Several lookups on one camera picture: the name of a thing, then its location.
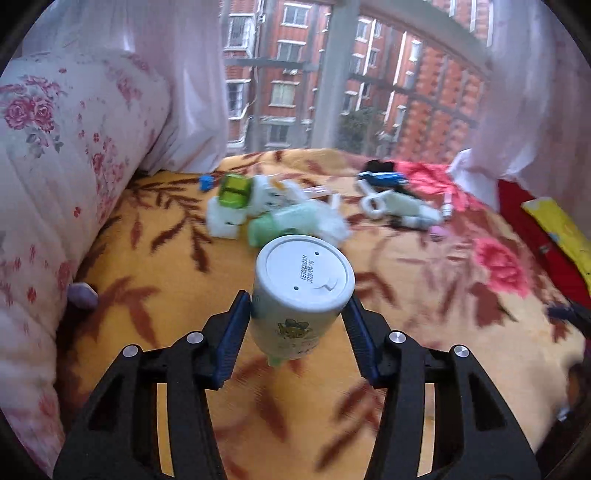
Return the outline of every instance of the white bottle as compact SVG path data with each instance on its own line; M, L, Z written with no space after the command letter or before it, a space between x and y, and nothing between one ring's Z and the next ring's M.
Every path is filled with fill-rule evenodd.
M349 261L327 242L289 235L268 243L256 259L250 328L269 364L314 349L354 288Z

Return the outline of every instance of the yellow blanket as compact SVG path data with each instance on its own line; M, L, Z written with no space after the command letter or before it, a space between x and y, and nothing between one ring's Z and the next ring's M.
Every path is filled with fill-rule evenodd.
M340 192L353 229L342 251L364 305L425 346L467 345L531 445L540 444L566 396L566 368L581 357L583 338L545 318L542 302L561 297L498 215L456 189L444 241L371 222L358 209L355 171L332 150L227 158L216 180L227 171L281 173ZM453 187L434 167L407 166L406 172L436 206ZM58 334L57 388L66 427L125 345L169 346L225 311L239 289L251 290L257 250L245 231L240 240L207 234L206 200L214 194L200 193L194 175L167 172L125 190L78 274L99 292L99 307L87 318L69 311ZM358 480L384 393L359 376L337 321L311 355L278 370L266 364L247 332L232 379L208 399L230 479ZM171 473L165 397L159 401L161 456ZM433 418L428 390L421 473L430 469Z

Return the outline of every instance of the building window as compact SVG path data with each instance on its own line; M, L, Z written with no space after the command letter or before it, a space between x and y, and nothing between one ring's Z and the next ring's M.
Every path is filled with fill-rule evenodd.
M300 61L301 45L295 43L279 42L277 48L277 60Z
M406 113L406 105L398 105L397 112L396 112L396 120L394 121L395 125L402 125L402 121L404 120L405 113Z
M269 143L287 143L289 125L271 125L269 129Z
M296 86L289 83L274 83L271 93L271 105L294 106Z
M353 55L351 63L349 64L349 71L351 73L359 73L361 71L361 58Z
M230 116L242 115L243 83L228 83L228 111Z
M306 25L306 15L308 9L306 7L297 7L295 5L286 5L283 10L283 23L286 25Z
M406 75L404 76L404 84L403 87L404 88L412 88L413 86L413 78L414 78L414 72L411 72L410 70L406 72Z
M228 44L227 47L247 48L251 31L251 17L229 17Z
M378 63L378 51L377 50L370 50L369 51L369 66L375 67Z
M355 35L357 40L367 40L368 25L366 22L359 20L357 22L357 34Z
M345 98L343 98L343 113L349 113L353 108L353 100L355 96L349 93L345 93Z
M418 55L420 52L421 52L421 42L419 42L418 40L413 40L413 46L410 51L410 56L408 59L410 61L417 61Z

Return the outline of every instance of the white curtain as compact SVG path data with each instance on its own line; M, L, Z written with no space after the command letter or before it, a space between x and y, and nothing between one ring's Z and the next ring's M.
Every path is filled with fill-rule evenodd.
M494 0L493 20L483 117L448 173L494 208L498 179L551 196L591 237L591 69L540 0Z
M202 173L225 156L228 103L219 5L212 0L56 0L22 54L93 47L134 51L171 85L172 110L140 166Z

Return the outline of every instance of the cartoon print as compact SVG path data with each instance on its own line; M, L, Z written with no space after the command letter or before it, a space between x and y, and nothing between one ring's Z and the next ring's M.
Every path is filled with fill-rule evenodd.
M282 323L279 326L279 335L283 338L304 338L312 329L308 328L308 322L296 322L294 319L285 319L285 325Z

